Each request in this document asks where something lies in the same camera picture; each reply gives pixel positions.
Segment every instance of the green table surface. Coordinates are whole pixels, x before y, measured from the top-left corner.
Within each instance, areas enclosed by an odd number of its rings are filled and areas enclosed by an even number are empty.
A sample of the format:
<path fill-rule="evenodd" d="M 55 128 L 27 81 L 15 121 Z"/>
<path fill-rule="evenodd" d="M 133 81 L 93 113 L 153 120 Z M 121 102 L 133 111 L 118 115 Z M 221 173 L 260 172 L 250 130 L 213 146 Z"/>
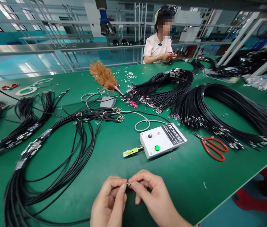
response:
<path fill-rule="evenodd" d="M 191 66 L 185 62 L 177 62 L 172 66 L 162 66 L 159 64 L 134 65 L 128 67 L 111 68 L 120 89 L 126 92 L 130 85 L 129 80 L 135 84 L 140 84 L 157 73 L 164 72 L 173 68 L 191 69 Z M 136 78 L 128 79 L 129 72 L 133 72 Z M 24 88 L 43 78 L 54 78 L 52 85 L 47 88 L 38 89 L 45 91 L 54 90 L 57 94 L 68 88 L 71 90 L 60 101 L 59 106 L 67 112 L 74 112 L 85 106 L 80 98 L 85 93 L 98 92 L 100 85 L 92 78 L 88 71 L 50 75 L 43 77 L 30 77 L 24 79 L 0 81 L 0 87 L 19 83 L 19 88 Z M 241 92 L 250 99 L 267 106 L 267 90 L 258 91 L 253 87 L 243 86 L 240 80 L 234 84 L 227 84 L 212 78 L 198 74 L 194 77 L 193 87 L 203 83 L 222 83 Z M 16 90 L 7 91 L 6 93 L 14 96 Z M 205 98 L 210 109 L 227 124 L 236 128 L 257 133 L 256 130 L 240 115 L 225 105 Z M 9 104 L 15 104 L 13 100 L 0 93 L 0 101 L 6 101 Z M 134 110 L 125 102 L 117 98 L 116 105 L 123 110 Z M 138 110 L 147 113 L 155 113 L 150 107 L 140 104 Z M 56 114 L 65 116 L 66 114 L 57 109 Z M 163 117 L 168 117 L 169 112 L 163 112 Z M 195 225 L 213 212 L 225 200 L 227 200 L 240 187 L 267 166 L 267 147 L 258 152 L 252 148 L 249 150 L 234 151 L 230 149 L 226 154 L 226 160 L 219 162 L 211 158 L 204 150 L 200 139 L 192 134 L 184 126 L 178 126 L 179 130 L 187 138 L 188 142 L 180 146 L 177 150 L 167 153 L 159 158 L 147 160 L 144 152 L 130 158 L 123 158 L 122 152 L 140 146 L 139 132 L 135 131 L 134 125 L 142 120 L 141 116 L 136 114 L 127 114 L 122 123 L 104 122 L 96 138 L 96 144 L 93 154 L 87 165 L 81 171 L 72 185 L 64 194 L 40 217 L 55 222 L 73 222 L 89 218 L 93 201 L 105 179 L 112 176 L 121 176 L 129 179 L 141 169 L 147 169 L 154 174 L 162 176 L 170 193 L 172 201 L 180 215 L 187 221 Z M 14 114 L 14 108 L 6 111 L 5 118 L 19 121 Z M 149 116 L 149 119 L 161 120 L 157 116 Z M 39 129 L 30 139 L 13 148 L 6 154 L 0 156 L 0 226 L 4 225 L 3 214 L 3 195 L 7 182 L 13 173 L 16 163 L 20 158 L 21 152 L 41 133 L 51 127 L 59 120 L 58 117 L 52 116 L 50 120 Z M 138 128 L 144 128 L 147 123 L 142 123 Z M 151 128 L 161 126 L 161 123 L 151 123 Z M 0 121 L 0 139 L 7 136 L 13 129 L 18 126 L 16 123 Z M 55 169 L 70 153 L 75 134 L 75 127 L 69 123 L 56 132 L 46 141 L 43 147 L 35 154 L 31 161 L 27 177 L 29 179 L 40 178 L 53 169 Z M 200 132 L 203 136 L 211 136 L 207 131 Z M 45 189 L 51 181 L 43 180 L 39 184 L 33 184 L 35 189 Z M 123 215 L 124 226 L 155 226 L 155 222 L 149 215 L 144 203 L 139 206 L 134 204 L 135 194 L 133 191 L 128 192 L 128 200 Z M 32 209 L 39 210 L 48 203 L 49 200 L 35 205 Z M 32 226 L 41 226 L 39 223 L 33 223 Z"/>

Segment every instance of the gray cable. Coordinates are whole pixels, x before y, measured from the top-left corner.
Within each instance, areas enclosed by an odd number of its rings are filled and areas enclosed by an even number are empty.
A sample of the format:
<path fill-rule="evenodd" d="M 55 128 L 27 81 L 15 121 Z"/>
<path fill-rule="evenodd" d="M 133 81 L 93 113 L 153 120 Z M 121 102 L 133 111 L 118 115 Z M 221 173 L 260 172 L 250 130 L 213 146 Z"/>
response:
<path fill-rule="evenodd" d="M 87 94 L 83 95 L 83 96 L 81 97 L 81 101 L 82 101 L 82 102 L 85 102 L 87 108 L 90 109 L 89 106 L 88 106 L 88 104 L 87 104 L 88 102 L 100 102 L 101 100 L 89 100 L 89 99 L 90 99 L 91 97 L 95 96 L 95 95 L 102 95 L 102 94 L 107 94 L 108 97 L 110 97 L 109 90 L 107 90 L 107 89 L 104 88 L 104 89 L 100 90 L 100 91 L 97 92 L 97 93 L 87 93 Z M 168 123 L 166 123 L 166 122 L 164 122 L 164 121 L 159 121 L 159 120 L 149 120 L 149 119 L 147 119 L 144 115 L 142 115 L 142 114 L 140 114 L 140 113 L 137 113 L 137 112 L 131 112 L 131 111 L 119 111 L 119 112 L 112 113 L 112 114 L 128 113 L 128 112 L 138 114 L 138 115 L 140 115 L 141 117 L 144 117 L 144 118 L 145 118 L 145 120 L 139 121 L 139 122 L 136 123 L 136 125 L 134 126 L 134 129 L 135 129 L 136 131 L 138 131 L 138 132 L 143 132 L 143 131 L 146 131 L 147 129 L 149 129 L 149 127 L 150 127 L 150 122 L 151 122 L 151 121 L 152 121 L 152 122 L 163 123 L 163 124 L 165 124 L 165 125 L 168 124 Z M 137 129 L 137 125 L 140 124 L 141 122 L 148 122 L 148 126 L 147 126 L 145 129 L 139 130 L 139 129 Z"/>
<path fill-rule="evenodd" d="M 119 113 L 128 113 L 128 112 L 131 112 L 131 111 L 120 111 L 120 112 L 117 112 L 117 114 L 119 114 Z M 149 129 L 149 127 L 150 127 L 150 122 L 151 122 L 151 121 L 153 121 L 153 122 L 163 123 L 163 124 L 165 124 L 165 125 L 168 124 L 168 123 L 166 123 L 166 122 L 164 122 L 164 121 L 159 121 L 159 120 L 149 120 L 149 119 L 147 119 L 144 115 L 142 115 L 142 114 L 140 114 L 140 113 L 137 113 L 137 112 L 131 112 L 131 113 L 138 114 L 138 115 L 140 115 L 140 116 L 142 116 L 142 117 L 145 118 L 145 120 L 139 121 L 139 122 L 136 123 L 136 125 L 134 126 L 134 129 L 135 129 L 136 131 L 138 131 L 138 132 L 143 132 L 143 131 L 146 131 L 147 129 Z M 137 129 L 137 125 L 140 124 L 141 122 L 148 122 L 148 126 L 147 126 L 145 129 L 139 130 L 139 129 Z"/>

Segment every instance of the hand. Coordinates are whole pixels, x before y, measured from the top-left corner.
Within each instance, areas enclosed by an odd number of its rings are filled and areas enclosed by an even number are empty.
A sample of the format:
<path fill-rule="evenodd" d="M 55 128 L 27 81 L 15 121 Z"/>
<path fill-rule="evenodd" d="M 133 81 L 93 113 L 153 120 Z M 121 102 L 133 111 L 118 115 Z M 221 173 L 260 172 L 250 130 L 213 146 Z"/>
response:
<path fill-rule="evenodd" d="M 172 54 L 171 54 L 171 58 L 172 58 L 172 59 L 176 59 L 176 58 L 177 58 L 177 54 L 174 53 L 174 52 L 172 52 Z"/>
<path fill-rule="evenodd" d="M 136 192 L 135 204 L 139 205 L 142 199 L 158 226 L 191 226 L 177 212 L 162 177 L 147 170 L 141 170 L 128 182 L 131 183 L 130 187 Z"/>
<path fill-rule="evenodd" d="M 158 60 L 160 59 L 160 60 L 162 60 L 162 61 L 167 61 L 169 58 L 170 58 L 170 54 L 167 54 L 167 53 L 165 53 L 165 54 L 160 54 L 160 55 L 158 56 Z"/>
<path fill-rule="evenodd" d="M 90 218 L 91 227 L 121 227 L 122 216 L 127 200 L 126 179 L 110 176 L 103 186 L 92 206 Z"/>

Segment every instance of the white shirt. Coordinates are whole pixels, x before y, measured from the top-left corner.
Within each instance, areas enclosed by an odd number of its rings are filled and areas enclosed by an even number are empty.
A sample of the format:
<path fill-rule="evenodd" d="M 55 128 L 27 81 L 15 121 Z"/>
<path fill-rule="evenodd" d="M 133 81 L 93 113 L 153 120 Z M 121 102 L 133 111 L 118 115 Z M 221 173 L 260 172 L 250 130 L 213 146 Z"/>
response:
<path fill-rule="evenodd" d="M 172 52 L 171 39 L 163 39 L 163 41 L 160 42 L 157 33 L 155 33 L 146 40 L 143 57 L 153 57 L 168 52 Z"/>

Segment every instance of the feather duster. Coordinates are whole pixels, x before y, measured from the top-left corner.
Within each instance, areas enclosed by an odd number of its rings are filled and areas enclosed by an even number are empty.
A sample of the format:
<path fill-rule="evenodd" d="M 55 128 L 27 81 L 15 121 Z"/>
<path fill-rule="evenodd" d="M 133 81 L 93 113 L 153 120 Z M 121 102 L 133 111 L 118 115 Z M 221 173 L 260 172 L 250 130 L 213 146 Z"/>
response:
<path fill-rule="evenodd" d="M 89 64 L 89 71 L 93 78 L 104 88 L 108 90 L 115 90 L 118 86 L 117 80 L 109 68 L 106 68 L 101 61 Z"/>

